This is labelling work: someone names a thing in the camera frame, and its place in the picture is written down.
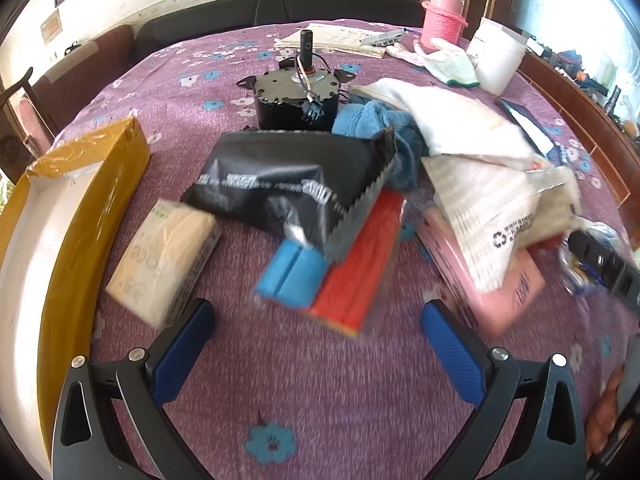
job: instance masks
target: black cushion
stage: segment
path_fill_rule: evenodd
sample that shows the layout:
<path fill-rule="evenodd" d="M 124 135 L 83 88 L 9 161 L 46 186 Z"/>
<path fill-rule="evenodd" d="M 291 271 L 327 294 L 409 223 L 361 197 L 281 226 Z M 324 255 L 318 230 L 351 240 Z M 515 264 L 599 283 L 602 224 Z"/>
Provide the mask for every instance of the black cushion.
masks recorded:
<path fill-rule="evenodd" d="M 146 22 L 136 37 L 133 61 L 178 41 L 217 32 L 339 18 L 421 27 L 424 9 L 416 0 L 217 0 Z"/>

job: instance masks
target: pink box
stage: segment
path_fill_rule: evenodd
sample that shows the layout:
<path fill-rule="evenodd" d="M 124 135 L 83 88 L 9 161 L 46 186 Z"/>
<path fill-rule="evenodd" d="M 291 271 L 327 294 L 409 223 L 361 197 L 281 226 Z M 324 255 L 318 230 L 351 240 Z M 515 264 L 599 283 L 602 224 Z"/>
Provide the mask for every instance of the pink box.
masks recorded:
<path fill-rule="evenodd" d="M 531 256 L 526 249 L 520 249 L 511 259 L 502 287 L 479 294 L 455 234 L 436 206 L 424 212 L 424 222 L 416 227 L 416 232 L 455 296 L 465 322 L 475 330 L 481 328 L 488 336 L 507 330 L 545 287 Z"/>

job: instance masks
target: white plastic container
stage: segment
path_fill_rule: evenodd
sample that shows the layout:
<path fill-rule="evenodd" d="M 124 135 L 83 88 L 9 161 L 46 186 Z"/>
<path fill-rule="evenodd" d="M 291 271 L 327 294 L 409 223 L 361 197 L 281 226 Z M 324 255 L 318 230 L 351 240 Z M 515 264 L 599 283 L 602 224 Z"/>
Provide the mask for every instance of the white plastic container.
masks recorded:
<path fill-rule="evenodd" d="M 466 50 L 480 86 L 501 96 L 522 62 L 526 43 L 523 36 L 483 18 Z"/>

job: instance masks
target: paper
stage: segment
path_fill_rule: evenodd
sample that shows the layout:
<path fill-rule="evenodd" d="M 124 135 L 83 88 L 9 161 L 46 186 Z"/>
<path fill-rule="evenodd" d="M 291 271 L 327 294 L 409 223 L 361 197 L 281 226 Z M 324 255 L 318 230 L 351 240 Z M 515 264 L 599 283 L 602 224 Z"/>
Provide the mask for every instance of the paper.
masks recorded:
<path fill-rule="evenodd" d="M 159 200 L 125 251 L 107 292 L 149 325 L 164 328 L 181 314 L 219 238 L 212 214 Z"/>
<path fill-rule="evenodd" d="M 327 25 L 324 23 L 309 23 L 306 30 L 314 34 L 314 47 L 330 48 L 347 54 L 360 54 L 361 56 L 381 59 L 385 55 L 385 49 L 381 46 L 368 46 L 360 43 L 360 40 L 376 36 L 379 32 L 364 30 L 363 28 L 340 27 L 339 25 Z M 276 47 L 300 47 L 300 31 L 279 40 L 274 40 Z"/>

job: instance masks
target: white cloth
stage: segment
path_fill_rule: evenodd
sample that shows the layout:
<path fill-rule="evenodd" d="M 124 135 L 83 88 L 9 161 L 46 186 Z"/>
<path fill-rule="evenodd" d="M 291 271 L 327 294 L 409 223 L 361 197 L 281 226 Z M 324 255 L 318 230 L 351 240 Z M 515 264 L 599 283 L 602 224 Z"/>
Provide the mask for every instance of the white cloth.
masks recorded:
<path fill-rule="evenodd" d="M 402 43 L 386 48 L 386 53 L 398 59 L 425 67 L 438 81 L 450 86 L 478 86 L 476 69 L 466 52 L 449 41 L 433 38 L 431 43 L 440 50 L 427 54 L 420 41 L 414 40 L 415 52 L 410 52 Z"/>
<path fill-rule="evenodd" d="M 383 78 L 351 93 L 405 110 L 433 155 L 465 155 L 517 170 L 543 164 L 518 126 L 479 101 L 436 87 Z"/>

